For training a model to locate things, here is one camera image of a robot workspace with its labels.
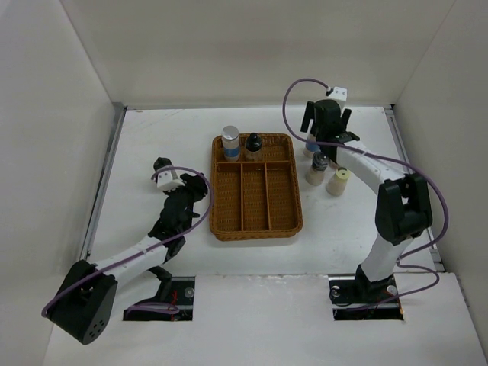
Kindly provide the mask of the black cap dark bottle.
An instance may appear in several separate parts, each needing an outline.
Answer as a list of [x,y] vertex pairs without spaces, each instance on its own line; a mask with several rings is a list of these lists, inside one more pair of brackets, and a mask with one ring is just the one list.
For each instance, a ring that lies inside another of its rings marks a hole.
[[246,139],[245,159],[249,162],[262,160],[262,138],[257,133],[251,133]]

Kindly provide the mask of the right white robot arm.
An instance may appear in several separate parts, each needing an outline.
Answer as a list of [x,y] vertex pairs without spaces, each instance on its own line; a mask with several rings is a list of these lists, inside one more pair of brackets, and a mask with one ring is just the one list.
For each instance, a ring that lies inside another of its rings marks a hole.
[[332,99],[309,101],[300,130],[311,130],[327,158],[354,173],[377,195],[377,238],[353,284],[355,296],[368,302],[381,293],[407,246],[432,225],[432,209],[426,179],[396,169],[368,151],[359,136],[347,130],[351,113]]

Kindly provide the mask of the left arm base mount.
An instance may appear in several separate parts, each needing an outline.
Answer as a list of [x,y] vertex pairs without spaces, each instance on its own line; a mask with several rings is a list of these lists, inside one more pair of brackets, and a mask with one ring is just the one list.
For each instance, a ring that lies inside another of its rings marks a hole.
[[123,321],[192,321],[196,278],[174,277],[160,266],[153,267],[146,273],[151,273],[151,279],[158,280],[157,291],[153,296],[126,308],[123,312]]

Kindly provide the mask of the blue label jar silver lid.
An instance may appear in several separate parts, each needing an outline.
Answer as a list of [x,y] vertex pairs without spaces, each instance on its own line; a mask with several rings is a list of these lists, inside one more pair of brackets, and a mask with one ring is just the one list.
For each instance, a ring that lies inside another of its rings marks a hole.
[[223,146],[224,157],[227,161],[235,162],[240,157],[240,134],[239,130],[232,125],[225,126],[222,129],[221,141]]

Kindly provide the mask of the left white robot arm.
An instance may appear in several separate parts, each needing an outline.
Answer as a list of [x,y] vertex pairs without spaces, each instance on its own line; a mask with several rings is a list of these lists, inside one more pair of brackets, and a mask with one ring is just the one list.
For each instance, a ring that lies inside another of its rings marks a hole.
[[77,261],[59,290],[42,309],[43,318],[83,345],[96,340],[111,318],[117,291],[146,271],[173,259],[185,235],[206,218],[194,205],[212,195],[208,179],[192,169],[182,175],[158,173],[156,181],[166,196],[153,228],[137,244],[97,263]]

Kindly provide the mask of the black knob lid jar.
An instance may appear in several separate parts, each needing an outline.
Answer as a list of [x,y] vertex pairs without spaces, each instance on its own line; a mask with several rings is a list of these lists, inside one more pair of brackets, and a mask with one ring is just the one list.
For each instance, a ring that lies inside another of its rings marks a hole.
[[153,169],[155,174],[163,172],[165,169],[172,167],[172,161],[165,157],[158,157],[153,163]]

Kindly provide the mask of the clear dome lid shaker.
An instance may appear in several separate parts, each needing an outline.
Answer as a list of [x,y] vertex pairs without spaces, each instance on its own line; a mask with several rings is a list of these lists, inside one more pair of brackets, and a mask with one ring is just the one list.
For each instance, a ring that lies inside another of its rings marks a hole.
[[313,186],[321,185],[328,166],[329,158],[323,152],[315,152],[312,157],[311,165],[305,174],[306,181]]

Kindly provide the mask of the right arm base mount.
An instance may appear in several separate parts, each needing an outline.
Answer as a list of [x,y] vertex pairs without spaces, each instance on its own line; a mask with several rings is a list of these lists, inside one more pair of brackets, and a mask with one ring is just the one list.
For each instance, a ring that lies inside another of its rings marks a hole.
[[329,278],[329,299],[336,321],[403,320],[394,276],[369,284],[354,276]]

